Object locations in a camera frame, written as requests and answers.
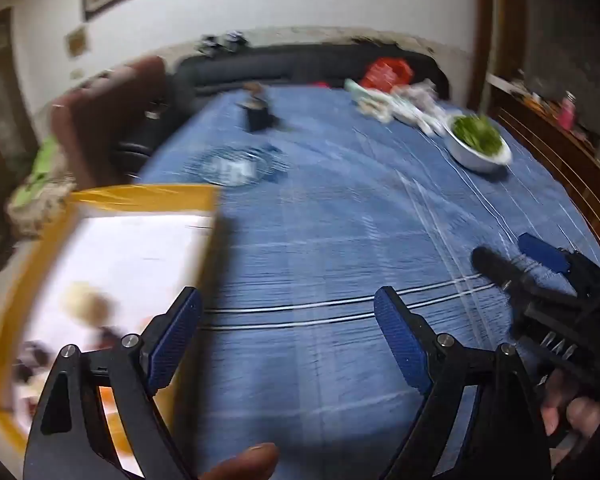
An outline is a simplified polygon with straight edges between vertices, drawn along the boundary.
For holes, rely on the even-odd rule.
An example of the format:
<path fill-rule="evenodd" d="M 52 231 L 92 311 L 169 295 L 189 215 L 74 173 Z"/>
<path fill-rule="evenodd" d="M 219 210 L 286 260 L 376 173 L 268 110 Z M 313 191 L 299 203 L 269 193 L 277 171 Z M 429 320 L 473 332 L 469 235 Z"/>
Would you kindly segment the person's right hand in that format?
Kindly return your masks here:
<path fill-rule="evenodd" d="M 596 402 L 586 396 L 574 396 L 574 387 L 568 382 L 567 376 L 558 368 L 545 384 L 545 398 L 541 405 L 541 415 L 548 436 L 556 431 L 560 423 L 560 413 L 564 412 L 565 418 L 573 431 L 577 431 L 582 437 L 591 442 L 596 439 L 595 433 L 600 426 L 600 402 Z M 565 460 L 571 448 L 550 448 L 550 462 L 555 468 Z M 574 464 L 578 465 L 581 474 L 593 478 L 594 474 L 600 476 L 600 464 L 594 464 L 594 458 L 600 462 L 600 452 L 583 450 Z M 585 466 L 591 469 L 587 474 Z"/>

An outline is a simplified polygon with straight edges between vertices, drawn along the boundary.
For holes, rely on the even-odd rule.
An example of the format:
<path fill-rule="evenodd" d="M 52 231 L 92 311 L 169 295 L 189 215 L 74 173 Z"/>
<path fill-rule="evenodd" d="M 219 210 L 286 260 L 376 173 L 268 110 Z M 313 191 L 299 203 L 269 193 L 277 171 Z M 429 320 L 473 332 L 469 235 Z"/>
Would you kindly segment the person's left hand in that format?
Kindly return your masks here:
<path fill-rule="evenodd" d="M 268 480 L 279 461 L 279 449 L 272 442 L 260 443 L 224 460 L 200 478 L 201 480 Z"/>

